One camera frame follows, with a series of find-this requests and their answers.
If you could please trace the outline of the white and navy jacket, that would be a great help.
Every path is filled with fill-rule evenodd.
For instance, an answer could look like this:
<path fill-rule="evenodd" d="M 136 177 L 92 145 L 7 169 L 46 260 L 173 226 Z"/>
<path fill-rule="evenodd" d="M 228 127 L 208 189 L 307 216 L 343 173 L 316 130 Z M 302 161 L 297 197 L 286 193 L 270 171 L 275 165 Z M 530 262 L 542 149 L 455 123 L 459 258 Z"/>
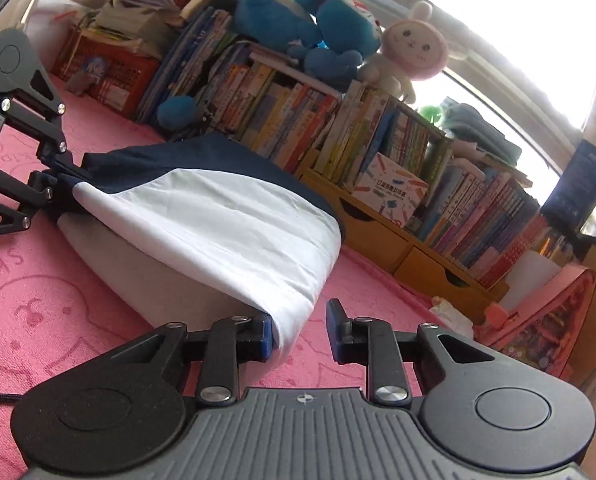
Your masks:
<path fill-rule="evenodd" d="M 146 322 L 198 330 L 264 312 L 274 363 L 295 347 L 345 237 L 327 200 L 217 133 L 87 154 L 58 180 L 59 229 Z"/>

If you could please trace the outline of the crumpled white tissue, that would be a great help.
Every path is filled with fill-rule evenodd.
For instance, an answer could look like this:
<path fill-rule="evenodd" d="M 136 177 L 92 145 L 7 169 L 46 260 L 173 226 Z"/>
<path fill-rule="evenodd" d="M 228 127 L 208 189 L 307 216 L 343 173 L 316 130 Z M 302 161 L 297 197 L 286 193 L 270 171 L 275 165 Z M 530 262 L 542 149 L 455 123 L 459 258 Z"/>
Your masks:
<path fill-rule="evenodd" d="M 438 296 L 432 297 L 432 307 L 430 310 L 450 330 L 469 339 L 474 338 L 473 322 L 469 318 L 466 318 L 461 311 L 453 307 L 453 304 L 448 300 Z"/>

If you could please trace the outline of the red plastic basket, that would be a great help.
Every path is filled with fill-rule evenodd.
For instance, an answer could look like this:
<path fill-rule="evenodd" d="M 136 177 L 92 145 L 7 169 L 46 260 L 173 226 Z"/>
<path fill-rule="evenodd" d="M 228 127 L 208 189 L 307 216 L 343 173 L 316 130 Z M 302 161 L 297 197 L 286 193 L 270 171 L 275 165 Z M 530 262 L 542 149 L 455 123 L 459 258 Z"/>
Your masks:
<path fill-rule="evenodd" d="M 132 118 L 159 65 L 156 58 L 74 30 L 57 55 L 52 73 L 65 82 L 77 73 L 88 73 L 93 82 L 84 93 Z"/>

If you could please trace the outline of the wooden desk drawer organizer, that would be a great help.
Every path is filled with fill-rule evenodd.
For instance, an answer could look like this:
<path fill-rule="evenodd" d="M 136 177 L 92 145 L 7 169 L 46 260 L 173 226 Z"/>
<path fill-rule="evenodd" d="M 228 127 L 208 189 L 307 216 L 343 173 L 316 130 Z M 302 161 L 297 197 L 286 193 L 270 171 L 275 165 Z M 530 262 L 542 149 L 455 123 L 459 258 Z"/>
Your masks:
<path fill-rule="evenodd" d="M 489 288 L 471 278 L 448 259 L 427 247 L 378 212 L 338 188 L 313 170 L 320 152 L 307 151 L 295 176 L 333 207 L 346 229 L 345 244 L 390 274 L 401 285 L 428 297 L 448 300 L 474 323 L 484 309 L 510 290 L 504 281 Z"/>

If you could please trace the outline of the blue plush ball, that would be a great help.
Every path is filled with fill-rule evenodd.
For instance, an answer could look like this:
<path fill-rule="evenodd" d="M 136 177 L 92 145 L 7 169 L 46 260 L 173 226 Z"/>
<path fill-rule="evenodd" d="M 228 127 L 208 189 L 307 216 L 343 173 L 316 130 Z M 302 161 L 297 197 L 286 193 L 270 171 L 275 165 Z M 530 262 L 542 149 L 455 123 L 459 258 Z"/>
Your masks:
<path fill-rule="evenodd" d="M 164 130 L 179 131 L 190 126 L 197 116 L 197 104 L 191 96 L 172 96 L 156 111 L 158 125 Z"/>

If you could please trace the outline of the pocket label printer box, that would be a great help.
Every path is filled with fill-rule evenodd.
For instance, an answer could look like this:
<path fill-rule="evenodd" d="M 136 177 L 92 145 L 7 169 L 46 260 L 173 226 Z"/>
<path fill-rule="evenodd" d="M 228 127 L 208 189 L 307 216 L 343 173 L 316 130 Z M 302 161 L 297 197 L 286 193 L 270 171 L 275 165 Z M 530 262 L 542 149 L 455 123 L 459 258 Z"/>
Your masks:
<path fill-rule="evenodd" d="M 376 154 L 351 195 L 382 217 L 404 228 L 428 190 L 428 184 L 383 154 Z"/>

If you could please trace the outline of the stack of papers and notebooks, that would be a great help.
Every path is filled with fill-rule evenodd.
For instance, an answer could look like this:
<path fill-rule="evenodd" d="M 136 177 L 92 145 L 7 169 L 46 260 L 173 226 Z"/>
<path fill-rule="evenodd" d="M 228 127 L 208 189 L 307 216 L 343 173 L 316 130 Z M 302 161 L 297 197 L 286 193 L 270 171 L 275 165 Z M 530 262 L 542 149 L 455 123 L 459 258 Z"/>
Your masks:
<path fill-rule="evenodd" d="M 184 19 L 174 0 L 108 0 L 86 26 L 134 53 L 162 60 L 179 38 Z"/>

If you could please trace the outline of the pink triangular toy house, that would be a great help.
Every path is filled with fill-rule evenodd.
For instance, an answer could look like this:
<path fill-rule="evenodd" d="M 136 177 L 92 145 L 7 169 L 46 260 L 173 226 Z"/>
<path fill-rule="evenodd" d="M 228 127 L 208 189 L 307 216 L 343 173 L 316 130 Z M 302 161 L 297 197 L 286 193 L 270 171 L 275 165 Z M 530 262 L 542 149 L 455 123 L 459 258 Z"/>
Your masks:
<path fill-rule="evenodd" d="M 568 361 L 595 287 L 595 271 L 569 263 L 515 309 L 490 304 L 484 310 L 484 324 L 474 327 L 475 340 L 537 370 L 568 379 Z"/>

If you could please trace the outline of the row of upright books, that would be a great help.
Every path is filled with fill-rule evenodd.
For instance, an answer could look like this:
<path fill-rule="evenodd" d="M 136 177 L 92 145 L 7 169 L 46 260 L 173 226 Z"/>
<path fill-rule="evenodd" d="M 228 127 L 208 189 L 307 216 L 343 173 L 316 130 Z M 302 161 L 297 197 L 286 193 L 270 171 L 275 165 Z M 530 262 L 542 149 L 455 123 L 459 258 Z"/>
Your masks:
<path fill-rule="evenodd" d="M 350 194 L 374 156 L 387 156 L 428 184 L 401 229 L 485 288 L 548 230 L 511 170 L 484 152 L 461 156 L 457 140 L 363 82 L 344 93 L 320 86 L 245 40 L 228 11 L 202 11 L 184 29 L 142 97 L 138 119 L 159 126 L 157 108 L 172 96 L 191 96 L 211 130 L 287 172 L 315 148 L 313 170 Z"/>

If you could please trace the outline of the folded green cloth stack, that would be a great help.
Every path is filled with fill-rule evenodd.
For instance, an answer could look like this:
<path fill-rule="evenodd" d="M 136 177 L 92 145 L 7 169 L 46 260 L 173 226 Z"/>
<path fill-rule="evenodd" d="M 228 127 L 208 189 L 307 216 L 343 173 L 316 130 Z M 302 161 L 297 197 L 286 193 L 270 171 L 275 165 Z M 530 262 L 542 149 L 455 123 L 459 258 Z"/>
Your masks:
<path fill-rule="evenodd" d="M 441 129 L 452 138 L 475 143 L 487 153 L 515 167 L 522 149 L 507 141 L 504 134 L 490 125 L 472 106 L 445 98 L 440 104 Z"/>

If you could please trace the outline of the dark blue box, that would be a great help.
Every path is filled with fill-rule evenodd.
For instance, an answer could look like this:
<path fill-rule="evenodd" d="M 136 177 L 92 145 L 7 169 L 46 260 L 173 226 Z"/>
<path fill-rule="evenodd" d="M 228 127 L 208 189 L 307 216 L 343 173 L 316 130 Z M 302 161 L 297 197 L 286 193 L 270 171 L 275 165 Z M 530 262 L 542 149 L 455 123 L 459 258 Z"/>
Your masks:
<path fill-rule="evenodd" d="M 541 207 L 549 226 L 575 236 L 596 206 L 596 145 L 582 140 Z"/>

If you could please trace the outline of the pink and white plush doll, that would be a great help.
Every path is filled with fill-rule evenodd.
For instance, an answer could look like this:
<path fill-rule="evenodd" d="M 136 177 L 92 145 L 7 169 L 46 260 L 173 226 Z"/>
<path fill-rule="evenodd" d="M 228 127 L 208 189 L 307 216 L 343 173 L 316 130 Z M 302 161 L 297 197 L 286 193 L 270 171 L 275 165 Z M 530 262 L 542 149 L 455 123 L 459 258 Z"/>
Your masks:
<path fill-rule="evenodd" d="M 406 104 L 414 104 L 412 82 L 439 74 L 450 54 L 441 32 L 429 23 L 431 17 L 430 3 L 415 3 L 405 20 L 383 31 L 379 50 L 365 59 L 358 69 L 358 79 Z"/>

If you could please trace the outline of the blue plush toy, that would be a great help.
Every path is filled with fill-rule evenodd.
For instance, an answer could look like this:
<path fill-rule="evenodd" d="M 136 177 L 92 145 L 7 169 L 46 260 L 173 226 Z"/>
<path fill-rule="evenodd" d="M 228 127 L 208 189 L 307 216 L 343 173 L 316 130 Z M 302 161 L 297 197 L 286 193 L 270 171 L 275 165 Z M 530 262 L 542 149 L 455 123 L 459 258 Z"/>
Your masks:
<path fill-rule="evenodd" d="M 380 45 L 378 21 L 360 0 L 240 0 L 237 31 L 288 55 L 305 74 L 344 93 Z"/>

